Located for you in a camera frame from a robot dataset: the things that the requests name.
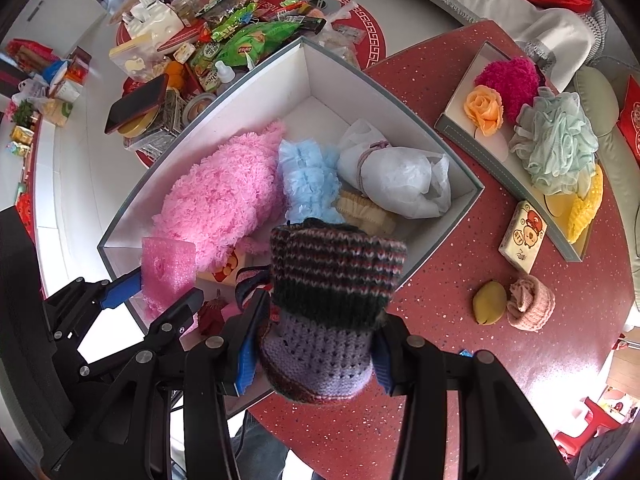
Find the white floor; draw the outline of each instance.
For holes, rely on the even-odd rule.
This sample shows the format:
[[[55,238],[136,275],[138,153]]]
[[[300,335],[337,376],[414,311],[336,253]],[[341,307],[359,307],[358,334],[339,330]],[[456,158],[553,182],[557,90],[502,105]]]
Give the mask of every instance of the white floor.
[[[389,56],[419,41],[458,27],[458,23],[426,0],[356,0],[382,27]],[[58,225],[63,232],[63,256],[69,279],[108,278],[96,247],[116,211],[145,172],[122,147],[117,135],[103,133],[108,110],[122,94],[126,79],[108,58],[114,46],[115,25],[104,20],[86,35],[81,46],[92,56],[91,71],[64,129],[58,128],[55,157],[60,182],[55,189]],[[142,333],[126,307],[103,312],[87,335],[81,352],[95,361],[139,341]],[[235,434],[242,414],[230,421]],[[179,450],[184,438],[181,412],[172,418],[172,445]],[[286,480],[306,480],[311,469],[289,453]]]

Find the blue gripper pad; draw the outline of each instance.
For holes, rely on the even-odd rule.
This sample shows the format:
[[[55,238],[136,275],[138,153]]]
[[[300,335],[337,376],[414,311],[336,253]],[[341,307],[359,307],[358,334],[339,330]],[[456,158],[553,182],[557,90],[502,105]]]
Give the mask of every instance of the blue gripper pad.
[[[236,376],[236,390],[239,395],[254,382],[255,366],[258,362],[258,354],[255,348],[255,330],[248,333],[240,351],[238,352],[238,375]]]
[[[373,336],[371,359],[373,361],[373,369],[376,371],[378,384],[385,389],[387,395],[390,395],[395,388],[391,377],[391,354],[385,339],[379,332],[376,332]]]
[[[246,389],[254,380],[255,366],[258,362],[255,337],[261,323],[268,319],[269,310],[269,294],[265,291],[256,291],[254,293],[254,298],[250,300],[249,306],[240,315],[242,316],[241,321],[245,321],[247,316],[251,316],[251,319],[249,320],[246,333],[244,334],[244,340],[238,350],[238,373],[236,374],[234,386],[239,395],[244,394]]]
[[[131,296],[135,296],[142,290],[140,267],[132,270],[129,274],[119,277],[115,282],[108,285],[104,298],[100,306],[105,308],[116,308],[123,304]]]

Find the tissue box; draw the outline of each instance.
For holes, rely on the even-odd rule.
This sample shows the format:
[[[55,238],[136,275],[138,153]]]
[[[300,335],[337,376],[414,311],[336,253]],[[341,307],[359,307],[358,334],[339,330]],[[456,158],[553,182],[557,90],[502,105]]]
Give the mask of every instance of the tissue box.
[[[545,232],[546,222],[529,202],[523,200],[517,205],[498,250],[512,266],[529,274]]]
[[[335,145],[359,118],[379,129],[394,146],[446,153],[450,158],[450,209],[440,218],[398,218],[391,234],[407,244],[401,279],[401,283],[405,282],[466,216],[483,190],[482,183],[448,144],[407,106],[366,74],[306,38],[287,45],[235,81],[184,129],[143,175],[98,245],[111,277],[117,278],[140,264],[142,237],[152,232],[152,217],[162,209],[164,197],[175,181],[232,136],[260,132],[267,124],[281,119],[287,127],[287,140],[298,142],[313,138],[320,144]],[[284,223],[284,217],[263,226],[252,238],[256,242],[267,242],[271,228],[277,223]],[[256,256],[252,264],[259,266],[268,262],[268,256]],[[214,298],[218,288],[225,294],[225,286],[215,282],[198,280],[196,286],[204,290],[206,300]],[[225,297],[233,298],[229,292]],[[132,298],[128,304],[139,322],[140,301],[142,299]],[[251,388],[260,394],[257,382]]]

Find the white cabinet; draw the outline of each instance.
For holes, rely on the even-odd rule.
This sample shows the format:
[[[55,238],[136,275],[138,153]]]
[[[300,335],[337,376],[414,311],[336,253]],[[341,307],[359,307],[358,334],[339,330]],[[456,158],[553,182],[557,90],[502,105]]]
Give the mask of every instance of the white cabinet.
[[[106,11],[96,0],[29,0],[2,40],[34,40],[67,56]]]

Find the yellow crochet item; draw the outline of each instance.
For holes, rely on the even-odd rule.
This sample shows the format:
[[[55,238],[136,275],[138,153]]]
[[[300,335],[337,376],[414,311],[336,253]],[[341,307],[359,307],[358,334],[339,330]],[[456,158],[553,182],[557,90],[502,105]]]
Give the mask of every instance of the yellow crochet item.
[[[396,228],[394,213],[382,209],[364,196],[345,189],[340,190],[334,207],[347,224],[362,229],[370,236],[389,235]]]
[[[580,237],[580,234],[582,234],[582,231],[584,231],[595,218],[602,203],[603,190],[602,169],[596,164],[596,174],[591,177],[591,187],[587,192],[587,196],[584,197],[584,200],[579,196],[576,196],[574,199],[567,224],[566,238],[569,240],[569,243],[574,244]]]

